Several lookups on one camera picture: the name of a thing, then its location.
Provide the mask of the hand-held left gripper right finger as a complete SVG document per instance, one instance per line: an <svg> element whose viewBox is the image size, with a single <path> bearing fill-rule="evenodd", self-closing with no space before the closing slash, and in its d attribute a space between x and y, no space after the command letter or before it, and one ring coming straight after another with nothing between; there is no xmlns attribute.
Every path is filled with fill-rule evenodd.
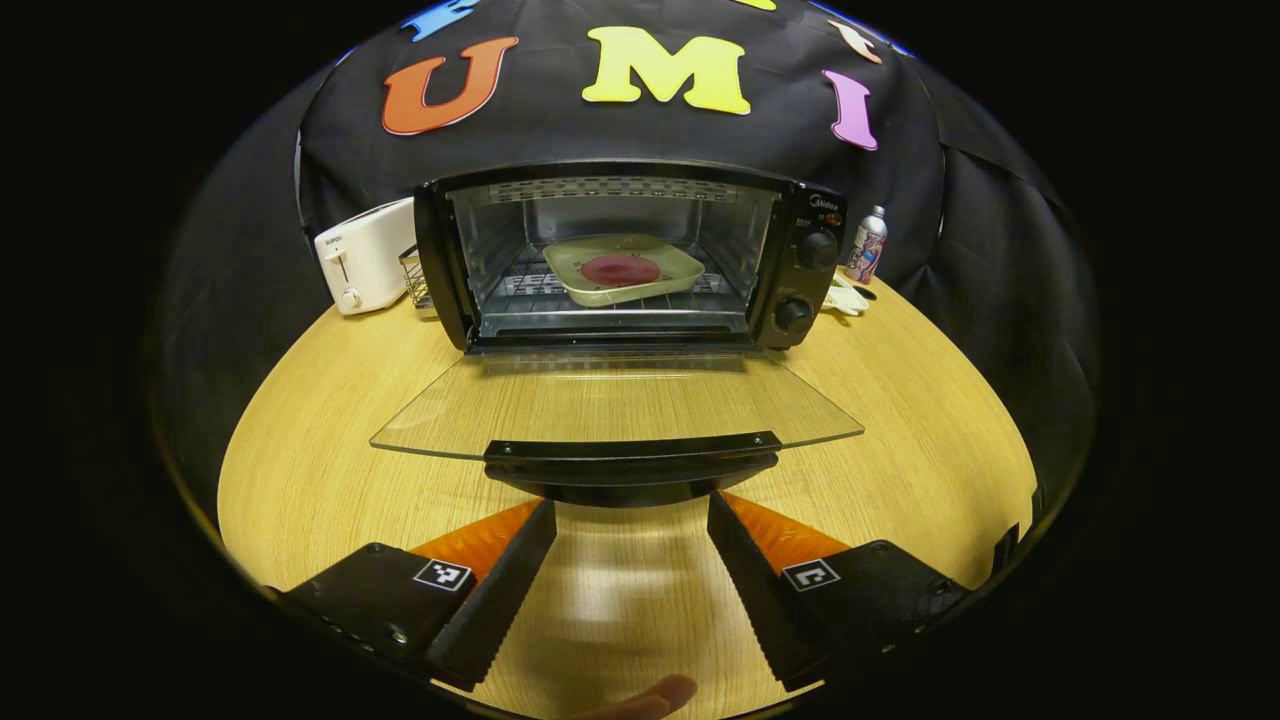
<svg viewBox="0 0 1280 720"><path fill-rule="evenodd" d="M870 671L972 593L886 539L852 547L722 491L707 532L786 691Z"/></svg>

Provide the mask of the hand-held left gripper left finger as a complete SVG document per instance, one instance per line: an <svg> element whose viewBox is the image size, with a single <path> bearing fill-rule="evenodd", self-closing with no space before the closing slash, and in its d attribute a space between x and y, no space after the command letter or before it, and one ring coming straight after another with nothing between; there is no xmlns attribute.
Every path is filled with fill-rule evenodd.
<svg viewBox="0 0 1280 720"><path fill-rule="evenodd" d="M415 550L367 543L270 593L358 650L470 692L485 680L556 537L554 502L534 500Z"/></svg>

